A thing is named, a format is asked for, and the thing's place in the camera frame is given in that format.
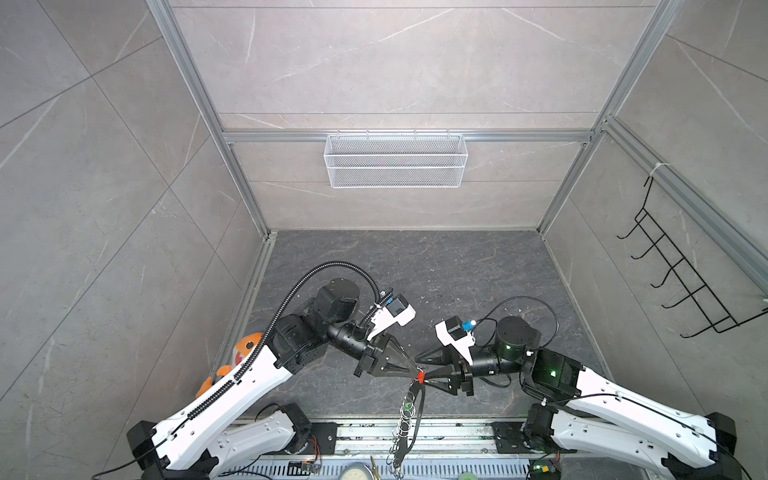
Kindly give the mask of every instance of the orange toy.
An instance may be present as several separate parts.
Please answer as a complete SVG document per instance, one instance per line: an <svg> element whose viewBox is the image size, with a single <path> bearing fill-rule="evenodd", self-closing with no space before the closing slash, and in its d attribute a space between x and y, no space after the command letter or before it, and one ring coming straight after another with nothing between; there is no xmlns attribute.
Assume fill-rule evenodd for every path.
<svg viewBox="0 0 768 480"><path fill-rule="evenodd" d="M261 340L261 333L254 333L252 335L249 335L247 337L242 338L237 345L235 345L235 348L232 349L232 365L225 365L220 367L216 371L216 376L225 376L227 373L232 371L232 368L238 366L240 362L242 362L246 356L250 353L250 351L256 346L259 341ZM197 394L195 395L195 398L203 395L212 385L214 384L214 379L211 377L208 377L205 379L205 382L203 382L203 385L200 386L200 389L197 390Z"/></svg>

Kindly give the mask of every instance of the wall tile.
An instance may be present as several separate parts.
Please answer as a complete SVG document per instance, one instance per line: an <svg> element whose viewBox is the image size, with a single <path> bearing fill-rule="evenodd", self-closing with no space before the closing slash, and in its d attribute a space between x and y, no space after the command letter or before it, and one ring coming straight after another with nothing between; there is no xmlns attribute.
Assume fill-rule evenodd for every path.
<svg viewBox="0 0 768 480"><path fill-rule="evenodd" d="M704 411L722 412L737 421L737 456L753 476L765 476L768 469L761 445L766 441L768 419L763 415L762 398L768 395L764 375L768 355L761 332L768 317L721 334L710 331L692 339L680 337L704 328L706 320L690 300L671 310L662 308L686 294L679 280L673 275L661 288L654 289L650 284L659 283L667 272L664 260L655 252L642 260L630 258L650 246L639 230L626 240L616 237L631 229L632 217L645 198L646 177L616 144L607 141L598 148L571 197L632 289ZM764 308L765 295L658 186L650 192L647 209L737 319L746 319ZM644 222L644 226L648 228L650 223ZM679 253L665 242L660 243L662 250L670 254L672 261L679 259ZM699 280L691 279L699 285ZM709 294L697 294L697 300L714 319L724 316ZM646 359L639 355L637 358L643 362ZM719 380L713 384L712 378Z"/></svg>
<svg viewBox="0 0 768 480"><path fill-rule="evenodd" d="M471 142L462 181L560 181L578 142Z"/></svg>
<svg viewBox="0 0 768 480"><path fill-rule="evenodd" d="M128 416L107 468L133 459L126 434L137 422L159 422L194 400L214 367L239 297L240 288L214 255ZM111 475L114 480L139 478L141 469L133 464Z"/></svg>
<svg viewBox="0 0 768 480"><path fill-rule="evenodd" d="M652 7L656 0L170 0L174 7Z"/></svg>
<svg viewBox="0 0 768 480"><path fill-rule="evenodd" d="M768 82L666 38L620 118L768 250Z"/></svg>
<svg viewBox="0 0 768 480"><path fill-rule="evenodd" d="M88 76L35 0L0 4L0 125Z"/></svg>
<svg viewBox="0 0 768 480"><path fill-rule="evenodd" d="M546 241L616 382L658 402L701 413L621 273L570 200Z"/></svg>
<svg viewBox="0 0 768 480"><path fill-rule="evenodd" d="M40 0L94 74L161 36L144 0Z"/></svg>
<svg viewBox="0 0 768 480"><path fill-rule="evenodd" d="M247 207L240 202L221 238L217 253L241 288L245 286L253 259L260 248L259 231L253 224Z"/></svg>
<svg viewBox="0 0 768 480"><path fill-rule="evenodd" d="M0 129L0 394L166 188L87 80Z"/></svg>
<svg viewBox="0 0 768 480"><path fill-rule="evenodd" d="M232 220L240 193L212 139L206 140L170 188L215 248Z"/></svg>
<svg viewBox="0 0 768 480"><path fill-rule="evenodd" d="M762 0L688 0L669 35L768 78L768 4Z"/></svg>
<svg viewBox="0 0 768 480"><path fill-rule="evenodd" d="M208 135L163 40L94 76L171 184Z"/></svg>
<svg viewBox="0 0 768 480"><path fill-rule="evenodd" d="M213 254L168 191L0 401L6 478L104 466Z"/></svg>
<svg viewBox="0 0 768 480"><path fill-rule="evenodd" d="M251 181L327 182L320 142L236 144L240 163ZM573 162L579 143L470 142L463 181L557 180Z"/></svg>
<svg viewBox="0 0 768 480"><path fill-rule="evenodd" d="M273 229L533 229L560 182L465 182L458 188L339 188L251 182Z"/></svg>
<svg viewBox="0 0 768 480"><path fill-rule="evenodd" d="M592 128L598 113L226 114L224 128Z"/></svg>
<svg viewBox="0 0 768 480"><path fill-rule="evenodd" d="M281 114L598 111L651 11L175 9L219 111Z"/></svg>

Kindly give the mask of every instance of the white mesh basket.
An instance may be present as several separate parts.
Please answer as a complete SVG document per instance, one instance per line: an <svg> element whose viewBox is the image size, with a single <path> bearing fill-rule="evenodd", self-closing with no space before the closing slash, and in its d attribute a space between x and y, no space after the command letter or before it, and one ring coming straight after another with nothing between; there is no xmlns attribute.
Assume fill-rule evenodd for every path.
<svg viewBox="0 0 768 480"><path fill-rule="evenodd" d="M460 134L335 134L323 156L333 188L458 187L467 146Z"/></svg>

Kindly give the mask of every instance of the black hook rack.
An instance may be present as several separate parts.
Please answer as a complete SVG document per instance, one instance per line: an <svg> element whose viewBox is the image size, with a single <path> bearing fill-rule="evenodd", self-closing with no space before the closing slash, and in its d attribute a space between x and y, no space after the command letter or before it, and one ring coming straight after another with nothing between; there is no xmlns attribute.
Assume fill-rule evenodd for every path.
<svg viewBox="0 0 768 480"><path fill-rule="evenodd" d="M645 205L648 202L648 195L650 194L650 188L653 186L653 184L654 184L653 177L648 177L645 180L645 183L643 184L643 187L645 187L647 185L648 189L645 192L645 200L643 201L643 207L640 209L639 212L637 212L637 215L634 216L634 227L632 227L632 230L630 230L629 233L627 233L623 237L619 236L619 235L617 235L617 237L619 239L623 240L623 239L629 237L632 234L632 232L634 232L637 228L640 228L640 230L645 234L645 237L650 241L650 247L648 247L648 249L645 250L645 252L643 252L643 254L640 255L639 257L635 257L634 255L631 255L631 258L633 260L639 260L639 259L645 257L648 254L648 252L650 252L652 250L656 250L659 253L659 255L661 255L661 258L664 259L664 262L667 263L667 266L669 267L669 269L667 270L667 274L664 275L664 278L661 280L661 283L659 283L658 285L651 284L651 286L653 288L660 288L667 281L667 278L669 278L670 274L674 273L675 277L677 277L677 279L680 281L680 284L683 286L683 288L687 292L687 295L684 296L683 298L681 298L680 300L678 300L674 305L669 305L669 306L662 305L662 307L665 308L665 309L674 308L674 307L680 305L685 300L688 300L690 298L690 299L693 300L694 303L696 303L696 307L698 307L699 311L701 311L701 314L704 315L704 318L707 319L707 322L709 323L709 326L705 326L703 329L701 329L698 332L695 332L695 333L693 333L691 335L683 335L681 333L680 336L685 338L685 339L689 339L689 338L695 337L696 335L699 335L700 333L706 332L709 329L713 329L717 333L723 333L723 332L727 332L728 330L730 330L732 328L736 328L738 326L742 326L744 323L747 323L747 322L749 322L751 320L754 320L754 319L756 319L759 316L766 315L768 313L768 307L764 308L762 310L762 312L758 313L757 315L751 316L750 318L748 318L746 320L742 320L741 322L736 320L733 317L733 315L731 315L730 311L728 311L728 309L725 307L725 305L723 305L723 302L720 301L720 299L717 297L715 292L712 291L712 289L707 284L707 282L704 281L704 278L702 278L702 276L696 270L694 265L692 265L691 262L688 261L687 257L685 255L683 255L683 252L680 251L680 249L677 247L675 242L673 242L672 239L669 237L669 235L667 235L667 232L664 231L663 228L661 228L661 225L659 225L659 223L656 221L656 219L654 219L653 216L650 214L650 212L648 210L646 210ZM655 225L656 228L661 232L661 235L656 240L654 240L650 236L650 234L645 230L645 228L643 227L642 222L644 220L649 220L650 222L653 222L653 225ZM669 241L669 243L672 245L672 247L677 251L677 253L680 254L680 259L677 262L675 262L675 263L672 263L670 261L670 259L667 258L666 255L664 255L664 252L662 252L661 249L659 248L659 242L661 242L662 239L664 239L664 238L666 238ZM698 277L698 279L702 283L701 286L699 286L698 288L696 288L694 290L691 290L690 287L683 281L682 276L677 272L677 270L675 270L679 266L680 267L685 266L683 264L687 265L696 274L696 276ZM707 312L704 311L704 308L701 306L699 301L694 296L694 295L696 295L697 293L699 293L702 290L706 290L707 292L709 292L712 295L712 297L717 301L717 303L720 304L720 307L723 309L723 311L726 314L724 318L719 319L716 322L713 322L712 319L710 318L710 316L707 315ZM726 322L727 320L731 320L731 322L733 322L733 324L727 323L726 325L724 325L724 328L723 327L718 328L719 325L721 325L723 322Z"/></svg>

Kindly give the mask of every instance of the dark gray floor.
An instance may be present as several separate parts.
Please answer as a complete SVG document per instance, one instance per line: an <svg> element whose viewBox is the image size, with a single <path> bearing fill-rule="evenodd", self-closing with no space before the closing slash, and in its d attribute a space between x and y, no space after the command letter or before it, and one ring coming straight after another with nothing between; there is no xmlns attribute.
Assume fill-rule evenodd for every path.
<svg viewBox="0 0 768 480"><path fill-rule="evenodd" d="M434 325L458 315L478 319L496 303L514 295L534 296L549 303L559 316L560 332L549 348L601 371L591 345L576 318L564 287L541 238L531 231L283 231L277 235L247 333L263 330L293 284L313 266L346 260L368 271L379 286L402 293L416 310L405 327L390 331L414 356L437 346ZM328 280L343 276L361 290L361 308L372 294L356 273L325 270L299 292L292 306L314 296ZM554 323L538 303L508 303L507 313L525 318L548 339ZM502 318L499 311L495 317ZM491 335L493 325L481 325L478 342ZM395 415L408 389L408 379L375 379L353 375L356 361L330 348L320 360L258 402L298 402L309 416ZM475 396L458 397L430 389L426 415L526 415L533 399L516 385L497 389L475 383Z"/></svg>

